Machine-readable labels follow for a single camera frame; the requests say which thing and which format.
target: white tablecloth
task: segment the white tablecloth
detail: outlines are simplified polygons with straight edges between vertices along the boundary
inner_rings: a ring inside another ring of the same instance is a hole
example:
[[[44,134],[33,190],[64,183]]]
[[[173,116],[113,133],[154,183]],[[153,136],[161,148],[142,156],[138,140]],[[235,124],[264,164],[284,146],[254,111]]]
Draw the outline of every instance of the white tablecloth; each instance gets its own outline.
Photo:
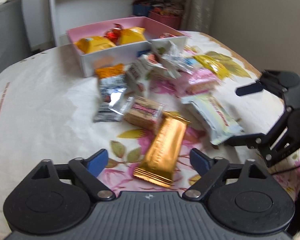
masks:
[[[266,133],[282,114],[282,102],[267,91],[245,97],[235,88],[253,82],[258,72],[244,59],[210,37],[189,35],[185,54],[216,51],[231,56],[240,65],[232,78],[217,87],[214,96],[239,120],[246,133]],[[255,150],[246,147],[211,147],[194,118],[179,103],[174,88],[155,80],[151,99],[194,121],[184,137],[172,190],[184,191],[199,179],[189,162],[196,147],[209,156],[223,156],[234,163],[247,158],[261,161]],[[82,78],[69,45],[57,47],[18,62],[0,74],[0,236],[9,233],[2,213],[5,198],[41,159],[67,163],[75,157],[87,158],[101,148],[109,151],[108,167],[99,179],[114,190],[167,190],[132,177],[133,168],[145,154],[154,135],[126,122],[93,123],[98,110],[97,78]],[[300,150],[271,171],[300,164]],[[276,176],[295,199],[300,190],[300,168]]]

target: gray fabric headboard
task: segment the gray fabric headboard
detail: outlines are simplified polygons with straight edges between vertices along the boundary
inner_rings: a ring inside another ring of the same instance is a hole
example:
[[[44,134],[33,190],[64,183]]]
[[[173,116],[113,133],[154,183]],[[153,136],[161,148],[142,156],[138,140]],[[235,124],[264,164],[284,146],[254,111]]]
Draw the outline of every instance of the gray fabric headboard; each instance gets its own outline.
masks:
[[[0,5],[0,73],[8,66],[30,56],[21,0]]]

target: red candy wrapper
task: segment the red candy wrapper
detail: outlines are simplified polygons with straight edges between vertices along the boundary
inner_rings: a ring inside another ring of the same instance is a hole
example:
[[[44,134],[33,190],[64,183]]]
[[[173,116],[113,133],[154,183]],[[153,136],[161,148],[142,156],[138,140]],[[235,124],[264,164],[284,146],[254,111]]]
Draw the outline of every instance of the red candy wrapper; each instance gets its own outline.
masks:
[[[121,35],[122,25],[121,24],[114,24],[114,28],[107,31],[104,35],[105,38],[109,39],[113,43],[117,43],[120,35]]]
[[[172,35],[170,33],[163,33],[159,38],[170,38],[170,37],[176,37],[175,35]]]

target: red stripe on tablecloth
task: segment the red stripe on tablecloth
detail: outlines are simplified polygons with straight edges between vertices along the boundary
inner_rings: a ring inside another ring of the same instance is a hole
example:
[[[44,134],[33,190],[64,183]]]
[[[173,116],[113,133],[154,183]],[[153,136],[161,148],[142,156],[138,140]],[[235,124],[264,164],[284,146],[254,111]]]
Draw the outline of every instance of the red stripe on tablecloth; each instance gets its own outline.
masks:
[[[1,112],[1,109],[2,109],[3,101],[4,101],[4,98],[5,98],[6,91],[7,91],[8,87],[9,87],[9,84],[10,84],[9,82],[6,84],[5,89],[3,91],[3,94],[2,94],[2,97],[1,97],[0,112]]]

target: yellow snack package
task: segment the yellow snack package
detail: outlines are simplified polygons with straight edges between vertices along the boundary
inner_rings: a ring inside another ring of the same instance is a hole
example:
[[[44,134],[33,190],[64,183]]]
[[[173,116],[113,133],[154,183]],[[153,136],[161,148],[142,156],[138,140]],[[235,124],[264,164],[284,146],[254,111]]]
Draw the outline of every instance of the yellow snack package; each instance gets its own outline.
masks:
[[[140,27],[132,27],[129,29],[123,29],[121,31],[120,45],[146,41],[145,36],[143,35],[145,29]]]
[[[202,66],[213,72],[219,79],[231,76],[229,70],[226,69],[219,61],[207,55],[197,55],[194,59]]]
[[[99,76],[99,79],[121,75],[124,74],[124,65],[120,63],[113,67],[97,68],[95,73]]]
[[[112,41],[101,36],[82,38],[74,44],[85,54],[115,47]]]

